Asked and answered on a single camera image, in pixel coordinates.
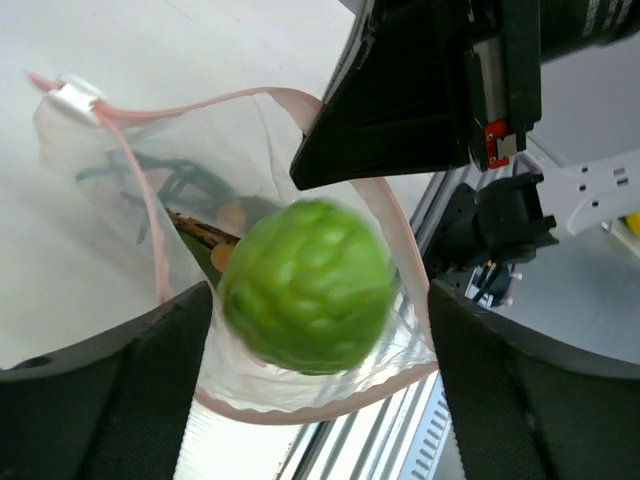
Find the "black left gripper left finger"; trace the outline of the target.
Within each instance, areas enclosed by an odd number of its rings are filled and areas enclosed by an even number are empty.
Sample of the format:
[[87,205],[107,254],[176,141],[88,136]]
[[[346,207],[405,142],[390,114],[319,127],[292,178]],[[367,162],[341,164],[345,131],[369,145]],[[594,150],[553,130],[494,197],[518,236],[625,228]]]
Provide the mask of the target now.
[[211,316],[212,292],[200,282],[2,371],[2,478],[172,478]]

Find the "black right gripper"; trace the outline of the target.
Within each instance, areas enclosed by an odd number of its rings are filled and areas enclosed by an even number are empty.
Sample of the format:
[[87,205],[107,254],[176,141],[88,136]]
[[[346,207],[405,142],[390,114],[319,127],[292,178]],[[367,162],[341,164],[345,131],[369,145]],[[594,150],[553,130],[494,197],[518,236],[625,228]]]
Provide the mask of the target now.
[[347,180],[494,170],[542,115],[541,67],[639,31],[636,1],[350,1],[355,20],[290,167],[300,190]]

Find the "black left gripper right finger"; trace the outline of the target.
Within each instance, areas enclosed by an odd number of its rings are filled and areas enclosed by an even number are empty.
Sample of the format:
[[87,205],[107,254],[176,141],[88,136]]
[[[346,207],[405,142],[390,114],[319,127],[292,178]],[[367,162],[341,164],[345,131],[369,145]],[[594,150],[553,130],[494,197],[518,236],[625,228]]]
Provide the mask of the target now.
[[639,367],[435,281],[431,334],[468,479],[636,479]]

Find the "green ball fruit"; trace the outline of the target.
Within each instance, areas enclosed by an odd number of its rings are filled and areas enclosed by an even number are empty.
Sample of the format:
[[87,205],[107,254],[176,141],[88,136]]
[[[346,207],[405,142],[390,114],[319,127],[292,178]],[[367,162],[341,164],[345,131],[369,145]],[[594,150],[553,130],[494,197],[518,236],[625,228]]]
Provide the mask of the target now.
[[393,304],[386,247],[354,209],[299,200],[259,221],[218,286],[228,327],[258,359],[304,375],[357,366]]

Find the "yellow longan bunch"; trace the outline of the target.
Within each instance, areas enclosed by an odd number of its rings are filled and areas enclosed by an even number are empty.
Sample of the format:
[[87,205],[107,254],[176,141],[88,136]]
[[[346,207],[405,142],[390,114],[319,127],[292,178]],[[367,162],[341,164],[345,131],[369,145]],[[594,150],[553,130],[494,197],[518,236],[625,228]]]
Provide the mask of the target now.
[[166,212],[191,253],[196,255],[195,244],[199,245],[206,251],[205,265],[223,273],[240,239],[186,214],[169,208]]

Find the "clear pink-dotted zip bag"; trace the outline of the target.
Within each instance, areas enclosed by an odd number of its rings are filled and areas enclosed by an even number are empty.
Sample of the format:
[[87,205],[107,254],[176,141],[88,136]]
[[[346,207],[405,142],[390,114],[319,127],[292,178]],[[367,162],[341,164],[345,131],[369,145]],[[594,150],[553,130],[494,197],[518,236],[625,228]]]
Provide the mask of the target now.
[[257,87],[168,110],[109,105],[32,75],[44,166],[80,192],[158,302],[206,282],[198,403],[236,421],[315,423],[436,370],[429,281],[388,182],[298,190],[321,102]]

